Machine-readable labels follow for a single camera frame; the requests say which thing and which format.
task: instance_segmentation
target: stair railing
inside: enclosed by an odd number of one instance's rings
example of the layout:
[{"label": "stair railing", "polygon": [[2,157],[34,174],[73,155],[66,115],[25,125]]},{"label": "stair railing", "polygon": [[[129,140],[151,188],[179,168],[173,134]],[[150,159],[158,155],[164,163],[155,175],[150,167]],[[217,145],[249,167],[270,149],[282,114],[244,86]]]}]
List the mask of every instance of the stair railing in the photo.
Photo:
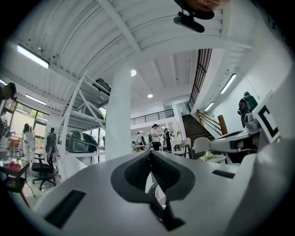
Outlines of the stair railing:
[{"label": "stair railing", "polygon": [[219,135],[226,135],[227,134],[227,128],[224,121],[223,115],[218,116],[218,121],[213,120],[211,117],[203,114],[200,112],[200,110],[197,110],[195,112],[196,117],[199,119],[199,122],[201,125],[202,122],[206,123],[208,126],[210,126],[214,131],[216,131]]}]

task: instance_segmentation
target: office chair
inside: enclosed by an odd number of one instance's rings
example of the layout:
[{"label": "office chair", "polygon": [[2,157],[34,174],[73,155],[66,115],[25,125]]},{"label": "office chair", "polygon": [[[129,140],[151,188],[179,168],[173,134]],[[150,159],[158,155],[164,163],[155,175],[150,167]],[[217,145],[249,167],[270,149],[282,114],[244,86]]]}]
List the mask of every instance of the office chair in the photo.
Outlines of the office chair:
[{"label": "office chair", "polygon": [[42,177],[41,178],[37,178],[37,179],[33,179],[33,184],[35,184],[35,181],[38,180],[42,180],[39,190],[41,190],[42,185],[44,184],[45,181],[53,183],[54,186],[56,185],[56,183],[52,182],[51,179],[53,179],[53,181],[55,181],[55,177],[48,177],[48,173],[53,173],[54,172],[54,166],[52,163],[52,158],[53,155],[51,154],[49,158],[47,158],[47,163],[42,163],[42,160],[45,160],[45,158],[42,158],[41,155],[42,154],[38,154],[36,153],[36,155],[38,155],[39,157],[34,157],[34,159],[38,160],[39,163],[33,163],[32,164],[32,171],[36,171],[41,173]]}]

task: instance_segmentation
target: wooden stair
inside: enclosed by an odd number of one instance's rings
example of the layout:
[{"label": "wooden stair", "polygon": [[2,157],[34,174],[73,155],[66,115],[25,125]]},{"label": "wooden stair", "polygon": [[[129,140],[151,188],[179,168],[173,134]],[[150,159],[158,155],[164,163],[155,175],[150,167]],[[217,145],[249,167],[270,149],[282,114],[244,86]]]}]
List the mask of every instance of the wooden stair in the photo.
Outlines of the wooden stair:
[{"label": "wooden stair", "polygon": [[196,138],[206,137],[210,140],[214,139],[210,134],[195,118],[191,115],[182,116],[185,134],[187,138],[191,139],[192,146]]}]

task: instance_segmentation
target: black railing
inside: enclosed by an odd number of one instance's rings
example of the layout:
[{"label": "black railing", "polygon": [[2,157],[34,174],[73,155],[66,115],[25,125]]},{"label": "black railing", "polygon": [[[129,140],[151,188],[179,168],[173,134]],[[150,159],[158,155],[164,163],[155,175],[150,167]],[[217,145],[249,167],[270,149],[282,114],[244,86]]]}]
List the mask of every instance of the black railing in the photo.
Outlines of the black railing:
[{"label": "black railing", "polygon": [[209,66],[211,53],[212,49],[199,49],[197,70],[195,72],[195,81],[192,93],[189,98],[189,112],[193,109],[195,101],[199,96]]},{"label": "black railing", "polygon": [[130,125],[174,117],[172,109],[130,119]]}]

